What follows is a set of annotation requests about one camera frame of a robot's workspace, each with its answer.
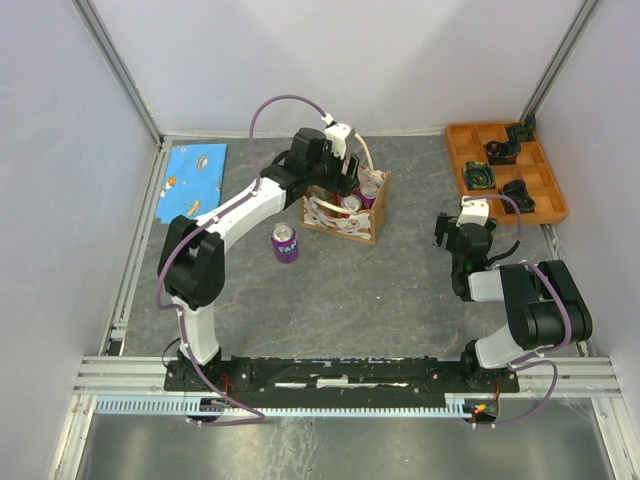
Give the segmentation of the patterned canvas bag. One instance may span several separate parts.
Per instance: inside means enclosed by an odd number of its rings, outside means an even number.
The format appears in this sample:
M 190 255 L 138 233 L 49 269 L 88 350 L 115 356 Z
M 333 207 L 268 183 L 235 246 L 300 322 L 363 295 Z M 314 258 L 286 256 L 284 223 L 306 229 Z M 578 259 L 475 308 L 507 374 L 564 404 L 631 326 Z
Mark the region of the patterned canvas bag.
M 346 211 L 339 206 L 341 198 L 346 196 L 333 193 L 332 201 L 325 202 L 312 197 L 309 189 L 300 200 L 300 223 L 311 230 L 375 245 L 384 223 L 391 172 L 376 169 L 366 141 L 359 133 L 354 138 L 366 158 L 365 163 L 360 162 L 358 169 L 360 185 L 373 181 L 380 187 L 373 207 L 361 208 L 357 214 L 346 215 Z M 351 195 L 358 195 L 360 185 Z

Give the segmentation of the red cola can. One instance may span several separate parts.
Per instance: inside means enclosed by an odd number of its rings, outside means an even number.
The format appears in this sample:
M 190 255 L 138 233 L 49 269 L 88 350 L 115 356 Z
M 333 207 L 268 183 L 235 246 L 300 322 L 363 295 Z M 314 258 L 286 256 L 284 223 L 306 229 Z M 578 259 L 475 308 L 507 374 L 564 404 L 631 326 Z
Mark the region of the red cola can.
M 339 206 L 346 211 L 346 215 L 357 214 L 362 208 L 362 201 L 358 195 L 342 197 Z

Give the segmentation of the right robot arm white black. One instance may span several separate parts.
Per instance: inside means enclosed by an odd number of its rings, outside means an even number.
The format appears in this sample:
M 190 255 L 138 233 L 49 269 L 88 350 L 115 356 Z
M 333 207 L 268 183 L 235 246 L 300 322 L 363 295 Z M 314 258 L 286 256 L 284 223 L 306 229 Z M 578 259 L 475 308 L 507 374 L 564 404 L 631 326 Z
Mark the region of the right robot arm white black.
M 499 265 L 519 244 L 490 257 L 496 226 L 493 218 L 477 223 L 440 213 L 434 228 L 435 245 L 451 254 L 454 294 L 465 302 L 500 302 L 506 313 L 503 327 L 469 342 L 461 353 L 459 379 L 472 391 L 491 384 L 495 372 L 509 375 L 510 367 L 586 341 L 593 333 L 591 314 L 566 264 Z

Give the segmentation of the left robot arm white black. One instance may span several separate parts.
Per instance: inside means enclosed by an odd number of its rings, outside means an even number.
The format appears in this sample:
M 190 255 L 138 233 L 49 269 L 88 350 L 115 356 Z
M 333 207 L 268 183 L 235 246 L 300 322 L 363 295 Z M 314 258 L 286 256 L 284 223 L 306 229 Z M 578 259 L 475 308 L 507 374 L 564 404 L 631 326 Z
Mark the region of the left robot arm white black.
M 225 255 L 246 233 L 286 210 L 312 186 L 347 195 L 358 186 L 358 160 L 345 164 L 354 129 L 334 123 L 324 131 L 302 128 L 289 150 L 266 166 L 257 180 L 214 211 L 196 219 L 179 215 L 170 223 L 158 266 L 162 310 L 179 315 L 182 354 L 191 360 L 187 379 L 209 390 L 221 378 L 214 325 L 215 299 L 225 284 Z

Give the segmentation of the purple Fanta can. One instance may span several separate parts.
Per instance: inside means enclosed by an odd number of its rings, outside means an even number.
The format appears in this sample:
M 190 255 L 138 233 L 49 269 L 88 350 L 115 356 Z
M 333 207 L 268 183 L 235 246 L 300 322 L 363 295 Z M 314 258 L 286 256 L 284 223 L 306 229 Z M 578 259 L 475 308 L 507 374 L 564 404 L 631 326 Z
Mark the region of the purple Fanta can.
M 358 196 L 363 209 L 371 209 L 379 193 L 379 185 L 373 181 L 367 181 L 360 185 Z
M 291 263 L 298 258 L 299 248 L 295 229 L 284 222 L 274 226 L 270 240 L 276 259 L 281 263 Z

